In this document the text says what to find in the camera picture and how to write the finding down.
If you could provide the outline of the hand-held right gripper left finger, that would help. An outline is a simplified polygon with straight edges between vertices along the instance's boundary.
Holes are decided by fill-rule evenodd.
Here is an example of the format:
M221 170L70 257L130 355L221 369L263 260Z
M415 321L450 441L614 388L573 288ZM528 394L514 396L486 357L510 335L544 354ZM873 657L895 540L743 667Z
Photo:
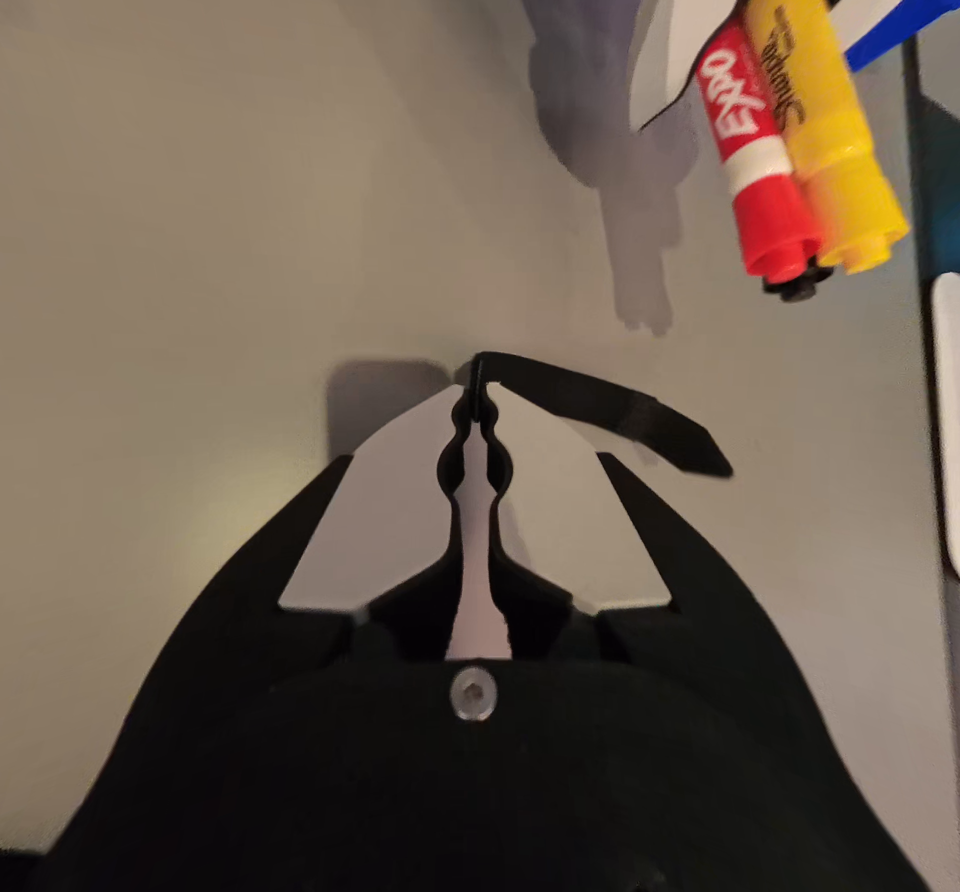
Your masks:
M447 386L389 420L349 458L278 605L355 615L435 566L461 531L457 494L472 431Z

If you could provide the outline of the red dry erase marker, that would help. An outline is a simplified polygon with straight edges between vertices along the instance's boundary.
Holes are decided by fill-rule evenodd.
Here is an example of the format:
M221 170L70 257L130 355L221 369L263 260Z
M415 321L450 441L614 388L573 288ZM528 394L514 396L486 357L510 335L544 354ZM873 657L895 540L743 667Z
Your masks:
M747 274L770 286L798 280L820 251L773 101L740 16L704 49L695 79L726 176Z

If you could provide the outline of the black dry erase marker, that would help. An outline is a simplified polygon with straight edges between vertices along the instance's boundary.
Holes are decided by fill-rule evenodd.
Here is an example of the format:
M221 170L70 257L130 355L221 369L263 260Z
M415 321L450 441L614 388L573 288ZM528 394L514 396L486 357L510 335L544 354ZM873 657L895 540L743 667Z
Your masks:
M765 294L779 298L785 304L797 304L812 299L818 286L831 278L834 268L821 266L815 258L810 259L806 269L797 277L782 282L773 282L767 277L762 279Z

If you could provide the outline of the white sign holder base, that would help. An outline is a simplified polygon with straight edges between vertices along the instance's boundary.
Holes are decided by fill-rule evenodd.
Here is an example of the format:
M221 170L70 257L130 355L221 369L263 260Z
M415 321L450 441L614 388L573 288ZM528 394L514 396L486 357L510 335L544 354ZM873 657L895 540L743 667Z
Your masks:
M943 273L930 289L942 544L959 578L959 274Z

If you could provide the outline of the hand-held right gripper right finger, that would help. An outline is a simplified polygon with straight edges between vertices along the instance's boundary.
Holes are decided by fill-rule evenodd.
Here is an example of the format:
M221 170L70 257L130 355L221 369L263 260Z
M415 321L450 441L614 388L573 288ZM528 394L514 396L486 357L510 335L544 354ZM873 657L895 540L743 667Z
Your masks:
M494 382L493 439L506 454L497 493L506 557L580 612L666 608L671 594L594 445L563 419Z

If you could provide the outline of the yellow highlighter marker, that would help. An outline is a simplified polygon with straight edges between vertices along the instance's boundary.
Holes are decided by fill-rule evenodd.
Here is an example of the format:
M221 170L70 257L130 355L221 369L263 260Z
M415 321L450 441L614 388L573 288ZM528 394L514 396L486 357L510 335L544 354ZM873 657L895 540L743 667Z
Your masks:
M883 173L827 0L747 0L742 19L803 196L822 227L822 267L853 275L909 231Z

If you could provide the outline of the blue plastic bin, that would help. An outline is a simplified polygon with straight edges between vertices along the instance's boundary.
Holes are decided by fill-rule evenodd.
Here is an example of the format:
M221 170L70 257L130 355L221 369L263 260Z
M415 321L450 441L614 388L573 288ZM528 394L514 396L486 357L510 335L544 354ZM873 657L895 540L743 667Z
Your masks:
M846 51L852 73L863 70L932 22L959 9L959 0L902 0Z

